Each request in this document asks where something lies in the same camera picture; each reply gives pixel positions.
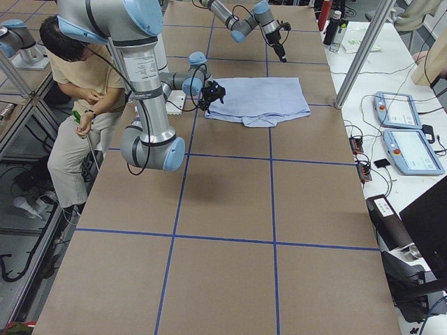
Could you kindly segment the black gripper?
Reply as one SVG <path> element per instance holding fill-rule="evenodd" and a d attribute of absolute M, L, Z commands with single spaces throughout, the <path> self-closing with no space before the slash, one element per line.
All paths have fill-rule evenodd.
<path fill-rule="evenodd" d="M 279 56 L 279 60 L 282 63 L 286 63 L 286 55 L 284 51 L 283 45 L 280 43 L 281 40 L 281 34 L 279 31 L 273 31 L 268 34 L 268 44 L 270 47 L 273 48 L 275 54 Z"/>
<path fill-rule="evenodd" d="M 205 96 L 203 96 L 203 97 L 199 100 L 199 102 L 198 102 L 198 107 L 199 107 L 202 111 L 209 112 L 209 108 L 210 108 L 211 103 L 213 103 L 214 101 L 216 101 L 216 100 L 218 100 L 218 99 L 219 99 L 219 97 L 218 97 L 218 96 L 215 96 L 215 95 L 211 95 L 211 96 L 209 96 L 209 95 L 205 95 Z"/>

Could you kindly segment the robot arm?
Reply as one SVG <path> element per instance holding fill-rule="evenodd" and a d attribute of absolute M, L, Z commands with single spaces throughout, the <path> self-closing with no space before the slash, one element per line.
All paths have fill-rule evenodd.
<path fill-rule="evenodd" d="M 243 5 L 235 5 L 229 10 L 222 1 L 192 1 L 192 4 L 212 12 L 231 32 L 233 40 L 237 43 L 243 42 L 253 30 L 259 28 L 265 44 L 274 50 L 280 62 L 287 62 L 281 30 L 288 33 L 291 25 L 289 22 L 275 19 L 267 1 L 256 3 L 251 10 Z"/>
<path fill-rule="evenodd" d="M 184 160 L 185 141 L 169 124 L 162 80 L 168 79 L 185 93 L 202 94 L 199 106 L 206 110 L 226 93 L 210 79 L 206 60 L 199 57 L 176 78 L 159 75 L 154 48 L 163 14 L 158 1 L 58 1 L 57 8 L 63 34 L 93 44 L 111 40 L 123 57 L 124 76 L 138 109 L 138 117 L 123 132 L 125 161 L 137 168 L 177 170 Z"/>

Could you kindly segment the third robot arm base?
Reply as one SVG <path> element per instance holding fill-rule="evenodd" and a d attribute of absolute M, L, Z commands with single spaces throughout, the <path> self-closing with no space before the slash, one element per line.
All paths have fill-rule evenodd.
<path fill-rule="evenodd" d="M 1 22 L 1 51 L 19 69 L 44 70 L 48 65 L 45 48 L 36 42 L 22 20 Z"/>

